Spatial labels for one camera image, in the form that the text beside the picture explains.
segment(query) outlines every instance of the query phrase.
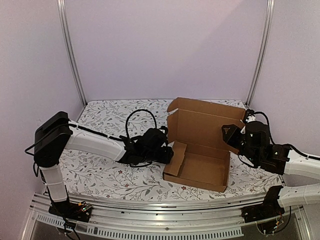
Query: white wall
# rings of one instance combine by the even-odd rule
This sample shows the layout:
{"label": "white wall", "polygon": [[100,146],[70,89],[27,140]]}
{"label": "white wall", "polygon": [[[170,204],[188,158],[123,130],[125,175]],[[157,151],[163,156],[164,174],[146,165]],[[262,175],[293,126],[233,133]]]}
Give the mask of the white wall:
{"label": "white wall", "polygon": [[[320,155],[320,1],[275,1],[266,55],[252,102],[265,112],[276,143]],[[314,183],[287,177],[291,186]],[[320,206],[306,206],[320,239]]]}
{"label": "white wall", "polygon": [[0,239],[17,240],[34,192],[44,187],[24,149],[57,111],[82,109],[56,1],[0,0]]}
{"label": "white wall", "polygon": [[69,0],[88,100],[245,100],[267,0]]}

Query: floral tablecloth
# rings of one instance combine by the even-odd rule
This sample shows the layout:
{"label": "floral tablecloth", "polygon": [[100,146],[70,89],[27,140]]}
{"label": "floral tablecloth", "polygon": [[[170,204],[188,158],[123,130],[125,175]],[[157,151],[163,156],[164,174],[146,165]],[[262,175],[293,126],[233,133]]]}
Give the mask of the floral tablecloth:
{"label": "floral tablecloth", "polygon": [[[91,101],[79,119],[79,125],[108,135],[125,135],[125,122],[136,109],[148,109],[156,117],[158,126],[166,125],[166,109],[171,100],[103,100]],[[245,106],[238,100],[211,100],[210,102]],[[131,136],[142,135],[153,126],[146,112],[138,112],[129,123]],[[70,193],[114,199],[138,201],[194,201],[231,198],[263,193],[269,187],[281,184],[278,175],[262,169],[252,169],[231,154],[229,183],[224,193],[164,181],[165,165],[153,163],[143,168],[107,160],[92,153],[64,150],[60,158],[63,180]]]}

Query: metal bar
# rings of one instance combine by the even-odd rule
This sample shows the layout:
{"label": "metal bar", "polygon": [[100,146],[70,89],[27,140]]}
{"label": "metal bar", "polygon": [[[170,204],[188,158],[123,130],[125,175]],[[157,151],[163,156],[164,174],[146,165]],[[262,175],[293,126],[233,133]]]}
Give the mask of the metal bar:
{"label": "metal bar", "polygon": [[260,76],[260,72],[261,72],[262,65],[263,65],[263,61],[265,58],[265,53],[266,53],[270,29],[271,29],[272,18],[273,18],[273,14],[274,14],[274,7],[275,7],[275,0],[268,0],[259,56],[258,56],[256,65],[255,65],[251,86],[250,86],[249,93],[248,93],[248,96],[247,96],[247,99],[245,102],[245,105],[248,107],[250,107],[252,100],[254,98],[255,91],[257,88],[257,84],[258,84],[258,80],[259,80],[259,76]]}
{"label": "metal bar", "polygon": [[76,58],[75,58],[74,50],[73,50],[72,43],[71,43],[70,32],[69,32],[68,21],[67,21],[65,0],[57,0],[57,4],[58,4],[59,17],[60,17],[60,22],[61,22],[61,27],[62,27],[63,39],[64,39],[64,43],[65,43],[66,52],[67,52],[67,55],[69,58],[74,83],[76,86],[76,90],[79,94],[81,103],[83,104],[83,106],[86,106],[88,102],[87,102],[85,92],[84,92],[84,89],[83,89],[83,86],[82,86],[82,83],[80,80],[80,75],[79,75],[79,71],[78,71],[78,67],[77,67],[77,63],[76,63]]}

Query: brown cardboard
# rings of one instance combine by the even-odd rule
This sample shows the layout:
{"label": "brown cardboard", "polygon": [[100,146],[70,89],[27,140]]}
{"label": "brown cardboard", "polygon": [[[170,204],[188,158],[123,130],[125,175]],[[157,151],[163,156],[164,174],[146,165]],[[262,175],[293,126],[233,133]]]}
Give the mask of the brown cardboard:
{"label": "brown cardboard", "polygon": [[245,110],[207,101],[178,97],[167,111],[168,141],[174,156],[163,171],[166,181],[224,192],[227,188],[230,152],[222,138],[222,125],[242,128]]}

